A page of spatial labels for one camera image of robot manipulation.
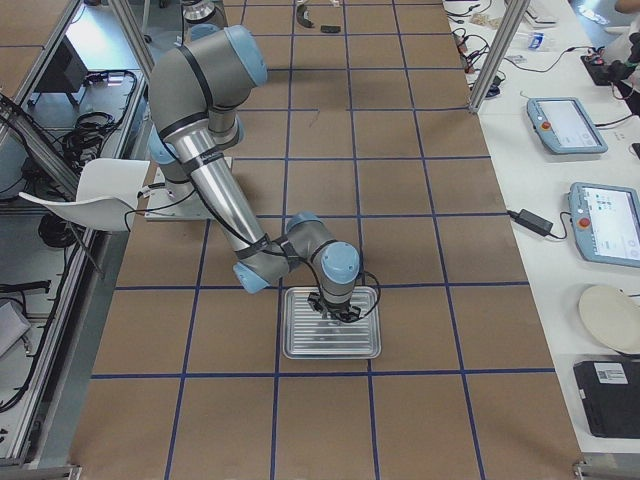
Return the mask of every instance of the touchscreen display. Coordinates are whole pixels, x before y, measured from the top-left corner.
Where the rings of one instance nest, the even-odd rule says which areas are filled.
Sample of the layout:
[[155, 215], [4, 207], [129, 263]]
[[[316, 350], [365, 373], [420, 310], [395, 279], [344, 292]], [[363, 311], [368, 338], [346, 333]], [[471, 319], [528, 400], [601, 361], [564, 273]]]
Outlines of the touchscreen display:
[[640, 260], [640, 224], [631, 194], [591, 187], [583, 191], [596, 255]]
[[562, 147], [584, 148], [600, 145], [576, 104], [570, 100], [538, 103]]

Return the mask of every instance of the floor tile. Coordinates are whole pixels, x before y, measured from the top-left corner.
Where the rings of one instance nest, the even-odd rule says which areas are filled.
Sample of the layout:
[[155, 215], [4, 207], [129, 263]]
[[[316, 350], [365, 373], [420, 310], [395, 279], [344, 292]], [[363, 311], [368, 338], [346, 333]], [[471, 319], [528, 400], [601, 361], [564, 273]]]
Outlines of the floor tile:
[[363, 214], [431, 213], [420, 160], [359, 160], [358, 176]]
[[289, 69], [291, 65], [291, 37], [260, 36], [254, 37], [264, 56], [264, 61], [270, 69]]
[[460, 368], [444, 288], [385, 288], [379, 308], [382, 353], [373, 370]]
[[226, 150], [232, 157], [284, 158], [287, 143], [288, 112], [240, 112], [244, 140]]
[[45, 46], [68, 5], [68, 0], [3, 1], [0, 45]]
[[293, 41], [293, 67], [325, 70], [347, 67], [344, 37], [298, 35]]
[[284, 161], [235, 160], [233, 176], [256, 215], [281, 215], [284, 195]]
[[451, 33], [442, 5], [397, 5], [396, 14], [402, 33]]
[[467, 378], [487, 478], [566, 480], [580, 451], [554, 373]]
[[402, 70], [351, 72], [353, 108], [411, 108], [407, 75]]
[[442, 282], [431, 218], [362, 220], [364, 266], [383, 285]]
[[393, 7], [347, 6], [347, 31], [353, 33], [398, 33]]
[[187, 380], [171, 478], [269, 478], [272, 411], [271, 378]]
[[205, 222], [149, 222], [136, 217], [118, 286], [195, 285], [204, 227]]
[[509, 218], [438, 219], [450, 282], [522, 282], [522, 266]]
[[455, 287], [451, 295], [465, 368], [553, 367], [528, 286]]
[[281, 378], [276, 478], [374, 478], [367, 379]]
[[349, 35], [349, 67], [403, 68], [397, 35]]
[[359, 158], [419, 157], [412, 112], [354, 112]]
[[291, 107], [319, 110], [347, 110], [347, 72], [339, 70], [296, 70], [291, 81]]
[[[358, 221], [355, 218], [323, 218], [321, 220], [337, 240], [348, 242], [356, 249], [360, 249]], [[287, 287], [314, 286], [315, 281], [309, 268], [301, 265], [284, 278], [284, 285]]]
[[401, 40], [407, 67], [455, 68], [462, 71], [460, 55], [450, 34], [403, 35]]
[[18, 93], [41, 53], [41, 47], [0, 47], [0, 89], [3, 95], [13, 98]]
[[242, 14], [244, 12], [242, 3], [235, 6], [225, 5], [224, 12], [227, 16], [227, 22], [229, 25], [240, 25], [242, 23]]
[[349, 112], [291, 112], [289, 157], [353, 158]]
[[293, 6], [251, 6], [245, 9], [242, 24], [256, 35], [290, 34], [293, 25]]
[[418, 112], [420, 138], [426, 157], [489, 155], [480, 121], [466, 109]]
[[116, 291], [94, 373], [182, 371], [194, 291]]
[[354, 170], [352, 161], [289, 162], [287, 213], [310, 210], [316, 215], [355, 215]]
[[427, 161], [438, 213], [505, 212], [490, 159]]
[[295, 23], [293, 30], [296, 35], [318, 35], [320, 34], [320, 25], [336, 25], [340, 27], [341, 32], [336, 34], [342, 35], [344, 32], [344, 15], [342, 6], [335, 8], [329, 2], [314, 2], [307, 4], [308, 20], [314, 24], [314, 28], [305, 28], [298, 22]]
[[280, 372], [284, 373], [328, 373], [366, 372], [366, 360], [301, 360], [280, 355]]
[[276, 290], [201, 290], [189, 371], [273, 372], [277, 323]]
[[381, 478], [480, 478], [458, 375], [375, 377], [373, 385]]
[[[270, 238], [278, 238], [282, 231], [280, 219], [261, 218], [260, 225]], [[207, 242], [201, 283], [204, 286], [240, 286], [233, 273], [233, 266], [238, 262], [231, 245], [224, 236], [220, 225], [212, 223]]]
[[91, 381], [69, 455], [82, 465], [82, 478], [164, 478], [179, 385], [178, 379]]
[[266, 85], [254, 88], [242, 110], [289, 108], [289, 72], [270, 71]]
[[462, 70], [409, 70], [409, 79], [416, 108], [456, 108], [469, 103], [470, 90]]

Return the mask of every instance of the label sticker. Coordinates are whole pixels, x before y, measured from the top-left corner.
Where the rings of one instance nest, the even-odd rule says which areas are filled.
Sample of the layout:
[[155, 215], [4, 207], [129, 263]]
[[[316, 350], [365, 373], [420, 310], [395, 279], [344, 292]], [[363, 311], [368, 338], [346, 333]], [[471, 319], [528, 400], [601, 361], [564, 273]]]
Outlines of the label sticker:
[[627, 376], [621, 363], [594, 363], [598, 380], [600, 383], [615, 383], [627, 385]]

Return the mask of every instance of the white plate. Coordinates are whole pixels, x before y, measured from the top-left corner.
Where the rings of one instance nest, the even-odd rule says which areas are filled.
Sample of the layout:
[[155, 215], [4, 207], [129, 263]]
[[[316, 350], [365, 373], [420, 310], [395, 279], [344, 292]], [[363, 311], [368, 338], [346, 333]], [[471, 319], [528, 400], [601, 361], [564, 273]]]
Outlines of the white plate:
[[621, 353], [640, 354], [640, 306], [621, 290], [589, 287], [578, 309], [585, 327], [598, 341]]

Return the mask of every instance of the white chair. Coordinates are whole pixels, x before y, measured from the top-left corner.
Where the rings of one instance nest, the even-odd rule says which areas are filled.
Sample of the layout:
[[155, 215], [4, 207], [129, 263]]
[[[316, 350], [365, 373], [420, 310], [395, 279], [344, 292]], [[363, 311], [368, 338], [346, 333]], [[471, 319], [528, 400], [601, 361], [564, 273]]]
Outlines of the white chair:
[[137, 208], [148, 169], [146, 160], [96, 158], [83, 168], [74, 202], [43, 200], [24, 192], [19, 195], [77, 225], [122, 232], [129, 230], [125, 216]]

